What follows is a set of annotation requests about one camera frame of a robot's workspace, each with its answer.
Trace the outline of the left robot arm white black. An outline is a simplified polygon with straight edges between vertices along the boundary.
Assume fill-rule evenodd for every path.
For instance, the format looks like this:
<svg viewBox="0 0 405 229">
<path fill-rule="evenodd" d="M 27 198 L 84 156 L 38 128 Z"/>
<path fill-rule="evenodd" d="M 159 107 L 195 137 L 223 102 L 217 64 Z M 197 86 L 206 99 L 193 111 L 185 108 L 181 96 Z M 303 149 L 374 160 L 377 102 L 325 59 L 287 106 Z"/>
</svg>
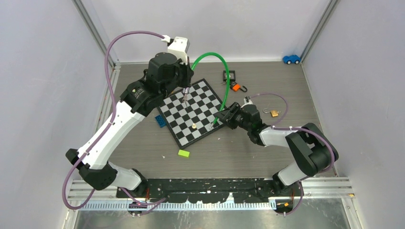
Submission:
<svg viewBox="0 0 405 229">
<path fill-rule="evenodd" d="M 123 187 L 134 197 L 142 197 L 147 188 L 141 173 L 118 167 L 109 158 L 129 131 L 162 105 L 176 88 L 190 87 L 192 76 L 185 51 L 160 52 L 150 59 L 144 76 L 127 86 L 101 129 L 84 146 L 66 152 L 66 158 L 83 180 L 95 190 Z"/>
</svg>

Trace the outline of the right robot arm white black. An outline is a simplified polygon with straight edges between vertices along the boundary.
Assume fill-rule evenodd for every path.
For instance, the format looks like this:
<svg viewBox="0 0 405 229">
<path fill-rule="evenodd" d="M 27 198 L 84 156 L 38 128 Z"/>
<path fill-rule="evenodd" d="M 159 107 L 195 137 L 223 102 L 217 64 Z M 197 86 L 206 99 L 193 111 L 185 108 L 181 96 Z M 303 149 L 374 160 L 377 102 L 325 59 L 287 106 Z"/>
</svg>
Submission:
<svg viewBox="0 0 405 229">
<path fill-rule="evenodd" d="M 299 127 L 276 127 L 263 122 L 254 104 L 233 103 L 214 115 L 230 129 L 244 129 L 251 142 L 259 146 L 288 148 L 294 161 L 272 176 L 268 191 L 286 195 L 292 185 L 331 169 L 339 154 L 314 123 Z"/>
</svg>

